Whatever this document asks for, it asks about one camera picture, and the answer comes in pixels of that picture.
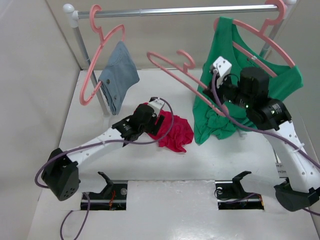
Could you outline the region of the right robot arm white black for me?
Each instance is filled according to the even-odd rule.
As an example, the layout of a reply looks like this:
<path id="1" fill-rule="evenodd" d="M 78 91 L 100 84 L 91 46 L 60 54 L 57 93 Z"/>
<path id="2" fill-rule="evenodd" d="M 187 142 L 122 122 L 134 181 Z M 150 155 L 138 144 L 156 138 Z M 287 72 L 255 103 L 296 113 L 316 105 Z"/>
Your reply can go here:
<path id="1" fill-rule="evenodd" d="M 308 212 L 320 200 L 320 165 L 305 152 L 285 104 L 269 96 L 269 75 L 260 68 L 245 67 L 237 77 L 237 84 L 233 84 L 232 73 L 216 67 L 209 72 L 211 82 L 203 93 L 232 123 L 264 135 L 284 166 L 286 180 L 273 187 L 277 201 L 290 212 Z M 232 118 L 224 102 L 243 108 L 255 128 Z"/>

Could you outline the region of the pink red t shirt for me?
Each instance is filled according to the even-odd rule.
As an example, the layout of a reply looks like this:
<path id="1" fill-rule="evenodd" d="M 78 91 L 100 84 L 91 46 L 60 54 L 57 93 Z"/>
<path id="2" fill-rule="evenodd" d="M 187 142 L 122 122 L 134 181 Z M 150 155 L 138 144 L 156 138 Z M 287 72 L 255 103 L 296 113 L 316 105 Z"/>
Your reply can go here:
<path id="1" fill-rule="evenodd" d="M 157 135 L 148 134 L 152 142 L 158 147 L 166 147 L 176 153 L 186 153 L 185 145 L 193 142 L 194 131 L 185 118 L 172 115 L 170 111 L 161 110 L 160 116 L 164 117 Z"/>

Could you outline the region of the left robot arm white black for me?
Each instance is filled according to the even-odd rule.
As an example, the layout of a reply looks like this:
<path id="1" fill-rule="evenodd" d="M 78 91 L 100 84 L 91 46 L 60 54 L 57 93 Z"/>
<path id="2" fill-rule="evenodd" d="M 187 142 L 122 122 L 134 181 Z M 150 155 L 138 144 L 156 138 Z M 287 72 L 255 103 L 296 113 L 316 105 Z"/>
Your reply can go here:
<path id="1" fill-rule="evenodd" d="M 165 119 L 160 114 L 164 105 L 163 100 L 154 98 L 87 143 L 66 151 L 53 150 L 41 179 L 59 201 L 69 199 L 83 184 L 81 168 L 128 144 L 138 145 L 137 140 L 144 133 L 157 135 Z"/>

